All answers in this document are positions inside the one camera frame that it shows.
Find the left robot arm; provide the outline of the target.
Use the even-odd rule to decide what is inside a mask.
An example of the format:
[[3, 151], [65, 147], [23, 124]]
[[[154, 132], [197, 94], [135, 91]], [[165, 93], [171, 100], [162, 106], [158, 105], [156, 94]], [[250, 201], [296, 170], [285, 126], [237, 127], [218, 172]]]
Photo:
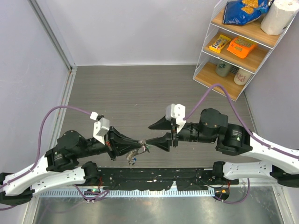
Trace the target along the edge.
[[52, 188], [77, 184], [96, 185], [101, 179], [97, 164], [89, 161], [79, 166], [80, 158], [107, 153], [111, 160], [115, 160], [118, 156], [140, 148], [146, 148], [145, 141], [129, 138], [114, 127], [95, 128], [93, 137], [89, 139], [77, 131], [67, 131], [35, 166], [14, 174], [0, 174], [3, 188], [0, 203], [17, 206]]

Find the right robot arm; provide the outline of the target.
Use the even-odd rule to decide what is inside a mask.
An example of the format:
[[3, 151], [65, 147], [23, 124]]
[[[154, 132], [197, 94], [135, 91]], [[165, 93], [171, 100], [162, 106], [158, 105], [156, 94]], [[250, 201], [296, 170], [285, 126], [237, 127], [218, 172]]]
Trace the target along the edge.
[[186, 122], [184, 115], [181, 106], [170, 105], [166, 115], [148, 127], [167, 133], [146, 142], [165, 151], [177, 147], [180, 141], [214, 143], [215, 149], [223, 154], [257, 159], [249, 163], [215, 162], [211, 178], [217, 184], [240, 178], [264, 178], [286, 187], [299, 186], [298, 150], [270, 142], [243, 126], [230, 124], [227, 115], [213, 108], [204, 109], [198, 123]]

